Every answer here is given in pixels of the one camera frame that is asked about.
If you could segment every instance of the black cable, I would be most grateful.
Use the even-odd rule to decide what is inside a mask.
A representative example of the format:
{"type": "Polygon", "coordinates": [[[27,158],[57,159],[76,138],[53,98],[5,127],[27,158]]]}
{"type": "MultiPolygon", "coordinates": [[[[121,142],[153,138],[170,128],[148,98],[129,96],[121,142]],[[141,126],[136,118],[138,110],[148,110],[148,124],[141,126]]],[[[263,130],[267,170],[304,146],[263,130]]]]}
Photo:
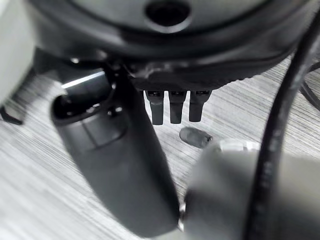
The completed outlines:
{"type": "Polygon", "coordinates": [[[311,105],[313,105],[318,111],[320,111],[320,99],[310,89],[306,82],[303,82],[300,92],[311,105]]]}
{"type": "Polygon", "coordinates": [[[303,36],[273,103],[254,176],[244,240],[272,240],[279,165],[285,130],[295,96],[320,46],[320,11],[303,36]]]}
{"type": "MultiPolygon", "coordinates": [[[[320,62],[317,62],[310,67],[309,73],[319,68],[320,68],[320,62]]],[[[314,94],[314,92],[308,86],[306,81],[303,82],[300,92],[308,100],[308,102],[311,105],[313,105],[318,111],[320,111],[320,99],[314,94]]]]}

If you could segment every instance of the white plastic part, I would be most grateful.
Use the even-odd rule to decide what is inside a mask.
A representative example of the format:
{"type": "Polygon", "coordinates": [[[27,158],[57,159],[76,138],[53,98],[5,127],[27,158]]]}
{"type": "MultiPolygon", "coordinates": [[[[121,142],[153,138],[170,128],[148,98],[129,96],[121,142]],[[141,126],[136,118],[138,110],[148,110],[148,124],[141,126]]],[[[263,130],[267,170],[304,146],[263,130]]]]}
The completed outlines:
{"type": "Polygon", "coordinates": [[[21,0],[0,0],[0,106],[32,65],[34,41],[21,0]]]}

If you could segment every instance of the gray cylindrical object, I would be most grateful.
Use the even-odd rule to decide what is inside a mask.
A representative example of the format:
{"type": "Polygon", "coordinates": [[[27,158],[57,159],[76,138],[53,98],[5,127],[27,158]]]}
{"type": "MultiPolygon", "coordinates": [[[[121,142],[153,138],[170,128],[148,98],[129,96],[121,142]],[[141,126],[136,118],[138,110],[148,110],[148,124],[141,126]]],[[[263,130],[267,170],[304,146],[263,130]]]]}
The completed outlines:
{"type": "MultiPolygon", "coordinates": [[[[242,239],[257,149],[245,141],[206,149],[185,198],[188,240],[242,239]]],[[[276,198],[272,240],[320,239],[320,161],[284,154],[276,198]]]]}

